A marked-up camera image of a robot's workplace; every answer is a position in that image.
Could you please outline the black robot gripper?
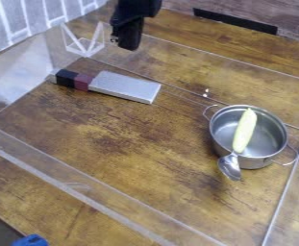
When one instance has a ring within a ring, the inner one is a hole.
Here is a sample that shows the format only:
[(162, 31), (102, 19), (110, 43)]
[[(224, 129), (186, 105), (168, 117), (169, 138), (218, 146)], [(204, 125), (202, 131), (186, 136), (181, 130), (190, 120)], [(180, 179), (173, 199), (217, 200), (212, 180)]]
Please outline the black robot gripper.
[(118, 0), (111, 17), (111, 42), (129, 51), (136, 51), (142, 42), (145, 19), (156, 17), (162, 0)]

